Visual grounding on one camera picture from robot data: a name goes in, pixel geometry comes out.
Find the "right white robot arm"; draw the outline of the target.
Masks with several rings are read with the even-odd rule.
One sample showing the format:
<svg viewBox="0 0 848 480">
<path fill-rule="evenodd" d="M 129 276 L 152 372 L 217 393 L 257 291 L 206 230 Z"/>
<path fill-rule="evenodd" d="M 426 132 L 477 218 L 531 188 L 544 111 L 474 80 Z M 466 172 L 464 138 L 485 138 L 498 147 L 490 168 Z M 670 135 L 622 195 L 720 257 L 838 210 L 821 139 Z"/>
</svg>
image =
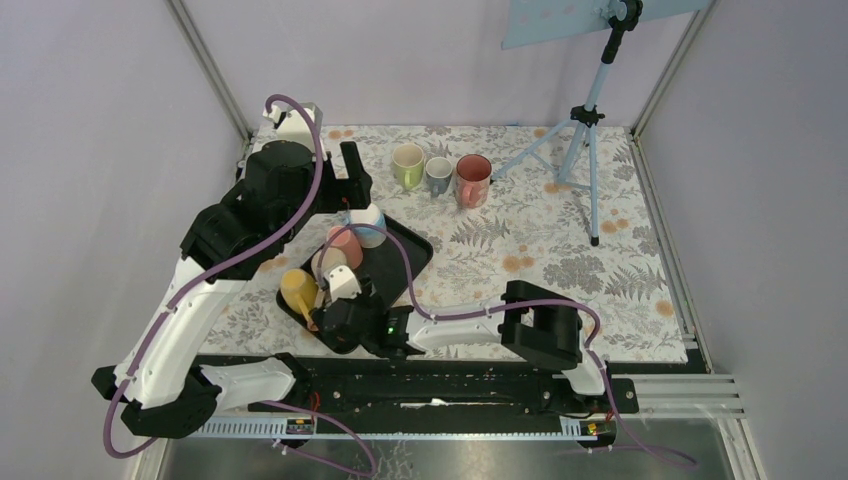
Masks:
<svg viewBox="0 0 848 480">
<path fill-rule="evenodd" d="M 562 373 L 583 410 L 597 412 L 613 398 L 605 365 L 590 350 L 593 335 L 581 316 L 598 315 L 562 295 L 514 280 L 505 292 L 476 304 L 424 309 L 387 307 L 363 293 L 315 309 L 309 328 L 330 349 L 363 347 L 386 359 L 404 360 L 455 344 L 499 344 L 531 365 Z"/>
</svg>

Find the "plain pink mug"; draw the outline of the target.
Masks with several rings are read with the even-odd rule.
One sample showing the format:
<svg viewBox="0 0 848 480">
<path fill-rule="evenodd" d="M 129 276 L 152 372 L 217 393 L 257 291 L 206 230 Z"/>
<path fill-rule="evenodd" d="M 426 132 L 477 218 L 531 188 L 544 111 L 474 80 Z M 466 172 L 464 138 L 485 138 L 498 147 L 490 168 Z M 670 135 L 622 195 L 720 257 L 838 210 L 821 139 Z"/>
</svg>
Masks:
<svg viewBox="0 0 848 480">
<path fill-rule="evenodd" d="M 363 249 L 355 234 L 351 230 L 344 230 L 342 226 L 331 227 L 326 234 L 326 239 L 329 240 L 338 231 L 342 233 L 334 238 L 330 246 L 340 250 L 345 255 L 346 264 L 355 270 L 364 260 Z"/>
</svg>

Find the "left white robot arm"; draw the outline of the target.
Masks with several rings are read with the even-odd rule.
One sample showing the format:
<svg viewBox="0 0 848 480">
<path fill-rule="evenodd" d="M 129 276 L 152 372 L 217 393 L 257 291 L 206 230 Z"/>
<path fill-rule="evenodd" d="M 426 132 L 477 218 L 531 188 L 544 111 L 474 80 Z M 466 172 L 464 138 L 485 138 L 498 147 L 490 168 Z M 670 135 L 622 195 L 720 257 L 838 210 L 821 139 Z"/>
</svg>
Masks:
<svg viewBox="0 0 848 480">
<path fill-rule="evenodd" d="M 200 364 L 197 353 L 223 309 L 312 216 L 370 204 L 373 182 L 357 145 L 345 141 L 340 149 L 343 178 L 327 154 L 268 142 L 248 157 L 233 188 L 196 216 L 144 336 L 122 363 L 92 378 L 110 415 L 132 434 L 179 439 L 220 411 L 264 401 L 288 411 L 307 404 L 308 381 L 282 356 L 215 367 Z"/>
</svg>

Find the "light green mug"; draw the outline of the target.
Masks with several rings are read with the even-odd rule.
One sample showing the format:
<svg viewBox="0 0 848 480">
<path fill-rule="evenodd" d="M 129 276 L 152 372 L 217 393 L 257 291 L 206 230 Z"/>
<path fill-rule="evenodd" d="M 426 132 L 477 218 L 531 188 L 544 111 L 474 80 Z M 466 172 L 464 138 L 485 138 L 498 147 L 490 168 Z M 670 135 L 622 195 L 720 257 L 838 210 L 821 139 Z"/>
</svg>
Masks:
<svg viewBox="0 0 848 480">
<path fill-rule="evenodd" d="M 396 180 L 404 190 L 417 187 L 424 177 L 425 153 L 414 143 L 396 147 L 391 155 Z"/>
</svg>

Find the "grey mug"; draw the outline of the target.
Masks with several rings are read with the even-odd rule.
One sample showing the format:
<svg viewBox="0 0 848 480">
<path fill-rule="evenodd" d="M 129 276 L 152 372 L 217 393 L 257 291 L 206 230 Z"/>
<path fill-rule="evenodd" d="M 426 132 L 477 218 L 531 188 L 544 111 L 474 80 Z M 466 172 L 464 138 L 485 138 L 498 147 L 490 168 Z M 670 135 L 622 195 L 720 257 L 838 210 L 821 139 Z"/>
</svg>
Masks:
<svg viewBox="0 0 848 480">
<path fill-rule="evenodd" d="M 434 157 L 425 165 L 426 183 L 432 198 L 446 193 L 453 176 L 453 164 L 444 157 Z"/>
</svg>

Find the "cream floral mug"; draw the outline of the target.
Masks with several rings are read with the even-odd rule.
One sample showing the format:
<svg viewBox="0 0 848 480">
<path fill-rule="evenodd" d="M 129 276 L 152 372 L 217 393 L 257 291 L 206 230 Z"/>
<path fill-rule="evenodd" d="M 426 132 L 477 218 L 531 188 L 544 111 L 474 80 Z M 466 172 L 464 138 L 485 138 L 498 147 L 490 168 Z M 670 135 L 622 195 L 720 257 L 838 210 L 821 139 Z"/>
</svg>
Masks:
<svg viewBox="0 0 848 480">
<path fill-rule="evenodd" d="M 330 247 L 326 251 L 316 251 L 310 260 L 312 274 L 317 282 L 324 281 L 323 275 L 325 273 L 331 272 L 338 266 L 347 264 L 345 253 L 335 247 Z"/>
</svg>

